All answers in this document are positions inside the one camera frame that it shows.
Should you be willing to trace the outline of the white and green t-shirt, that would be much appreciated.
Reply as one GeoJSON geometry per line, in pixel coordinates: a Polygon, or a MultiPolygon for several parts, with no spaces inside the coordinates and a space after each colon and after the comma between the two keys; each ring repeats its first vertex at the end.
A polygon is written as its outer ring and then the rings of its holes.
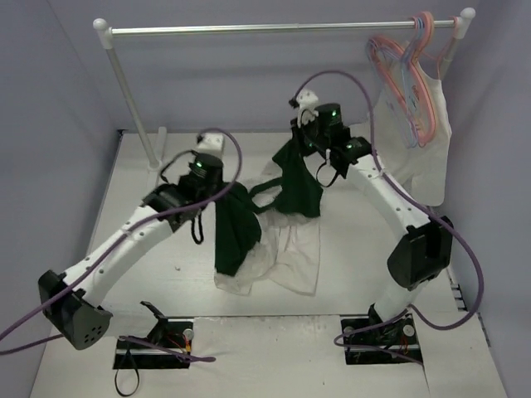
{"type": "Polygon", "coordinates": [[[320,267],[323,189],[306,167],[296,138],[215,206],[218,289],[247,296],[268,279],[296,294],[315,293],[320,267]]]}

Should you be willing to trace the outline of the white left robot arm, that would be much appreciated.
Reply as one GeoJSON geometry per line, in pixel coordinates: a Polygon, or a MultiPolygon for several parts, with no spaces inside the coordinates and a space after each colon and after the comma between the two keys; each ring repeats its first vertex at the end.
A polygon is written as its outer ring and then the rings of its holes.
{"type": "Polygon", "coordinates": [[[112,318],[102,303],[108,292],[152,248],[197,218],[222,188],[222,155],[195,153],[177,183],[154,188],[132,216],[85,260],[38,280],[43,313],[77,350],[94,345],[112,318]]]}

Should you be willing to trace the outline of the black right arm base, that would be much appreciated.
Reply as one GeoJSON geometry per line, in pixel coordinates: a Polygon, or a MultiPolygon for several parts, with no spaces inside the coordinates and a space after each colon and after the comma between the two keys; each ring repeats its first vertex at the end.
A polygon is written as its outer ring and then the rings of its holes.
{"type": "Polygon", "coordinates": [[[415,323],[407,314],[395,323],[356,332],[372,323],[368,317],[341,318],[337,345],[343,349],[348,366],[423,364],[415,323]]]}

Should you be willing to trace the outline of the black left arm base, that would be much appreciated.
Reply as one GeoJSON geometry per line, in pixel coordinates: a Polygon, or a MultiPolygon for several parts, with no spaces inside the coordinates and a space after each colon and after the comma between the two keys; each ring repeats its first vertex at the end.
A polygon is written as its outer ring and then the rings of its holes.
{"type": "MultiPolygon", "coordinates": [[[[141,337],[140,340],[154,346],[175,350],[182,355],[192,354],[193,320],[171,319],[148,301],[142,301],[140,304],[146,307],[157,320],[148,335],[141,337]]],[[[187,370],[190,364],[189,360],[154,350],[143,344],[118,340],[113,363],[115,391],[120,397],[133,396],[139,388],[140,370],[187,370]],[[122,370],[134,372],[136,385],[131,392],[123,392],[119,387],[118,375],[122,370]]]]}

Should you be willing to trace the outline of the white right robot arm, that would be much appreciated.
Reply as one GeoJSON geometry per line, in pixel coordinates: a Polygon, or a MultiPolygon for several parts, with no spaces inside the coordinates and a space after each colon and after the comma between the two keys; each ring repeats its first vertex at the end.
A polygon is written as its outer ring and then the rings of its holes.
{"type": "Polygon", "coordinates": [[[378,170],[373,147],[363,137],[352,137],[343,125],[337,103],[295,107],[292,133],[304,154],[319,153],[326,166],[355,186],[378,210],[397,239],[387,258],[388,282],[368,311],[369,336],[385,342],[397,331],[398,317],[419,293],[447,267],[452,236],[443,226],[408,201],[394,178],[378,170]]]}

